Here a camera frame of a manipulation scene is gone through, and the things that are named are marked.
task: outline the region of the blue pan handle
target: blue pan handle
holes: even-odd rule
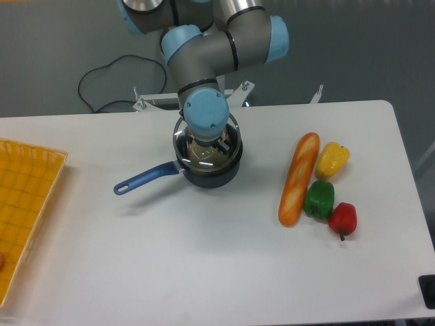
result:
[[[182,167],[177,161],[163,163],[145,172],[142,172],[140,175],[117,184],[114,187],[114,192],[117,195],[123,195],[140,187],[141,185],[145,185],[146,183],[153,181],[154,179],[163,177],[165,175],[177,175],[181,170]]]

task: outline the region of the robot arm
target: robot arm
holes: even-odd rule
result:
[[[261,0],[220,0],[226,29],[208,36],[211,0],[118,0],[130,30],[142,33],[176,26],[161,41],[185,121],[204,142],[225,128],[229,107],[217,76],[286,55],[284,21],[267,15]]]

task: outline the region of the light blue joint cap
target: light blue joint cap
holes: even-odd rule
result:
[[[279,16],[271,16],[272,33],[266,63],[285,56],[290,47],[287,25]]]
[[[168,63],[174,53],[195,36],[202,35],[195,25],[182,25],[171,29],[162,40],[162,49]]]
[[[120,9],[122,18],[125,21],[125,25],[128,28],[128,31],[130,32],[131,35],[134,36],[139,36],[139,35],[145,35],[145,33],[142,33],[137,26],[135,25],[135,23],[131,20],[130,16],[127,14],[127,11],[125,10],[124,5],[122,4],[122,0],[117,0],[118,2],[118,8]]]
[[[230,107],[221,92],[199,88],[184,103],[184,119],[192,134],[200,139],[216,139],[225,129]]]

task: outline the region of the green bell pepper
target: green bell pepper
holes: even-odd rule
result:
[[[318,219],[328,219],[334,206],[334,186],[332,183],[317,180],[310,189],[304,201],[304,211],[308,216]]]

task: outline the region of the cooking pot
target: cooking pot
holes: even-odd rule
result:
[[[239,125],[232,114],[223,133],[214,140],[195,137],[184,118],[179,118],[174,128],[173,146],[177,156],[175,161],[155,166],[117,184],[115,194],[126,194],[154,179],[180,172],[199,187],[220,187],[237,174],[243,153]]]

